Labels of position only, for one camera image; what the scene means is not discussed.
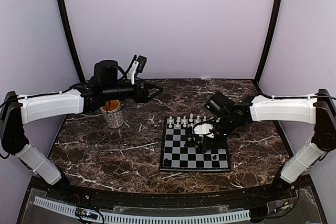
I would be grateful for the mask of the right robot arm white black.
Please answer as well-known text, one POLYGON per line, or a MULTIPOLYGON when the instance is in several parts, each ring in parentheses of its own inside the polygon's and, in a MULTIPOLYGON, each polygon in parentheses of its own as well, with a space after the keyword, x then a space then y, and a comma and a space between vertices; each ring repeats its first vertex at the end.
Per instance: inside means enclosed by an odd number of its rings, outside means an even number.
POLYGON ((205 106, 219 120, 196 123, 193 133, 205 137, 205 142, 215 143, 246 122, 290 121, 312 124, 312 136, 284 164, 274 184, 268 187, 269 197, 278 200, 287 193, 288 184, 295 182, 322 156, 335 150, 334 100, 326 89, 294 97, 276 97, 263 93, 245 95, 238 101, 216 92, 205 106))

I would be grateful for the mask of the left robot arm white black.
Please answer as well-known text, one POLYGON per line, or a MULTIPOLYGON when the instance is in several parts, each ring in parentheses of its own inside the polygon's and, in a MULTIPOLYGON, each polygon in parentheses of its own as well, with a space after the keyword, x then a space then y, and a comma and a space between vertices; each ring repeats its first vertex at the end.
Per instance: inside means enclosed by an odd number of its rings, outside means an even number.
POLYGON ((93 76, 64 91, 34 95, 18 95, 11 91, 1 104, 1 146, 7 155, 16 156, 33 173, 53 186, 63 201, 74 197, 74 189, 66 183, 66 176, 39 151, 25 135, 24 125, 68 114, 91 113, 112 100, 131 99, 147 103, 162 93, 156 84, 138 78, 146 58, 133 58, 124 71, 115 60, 96 63, 93 76))

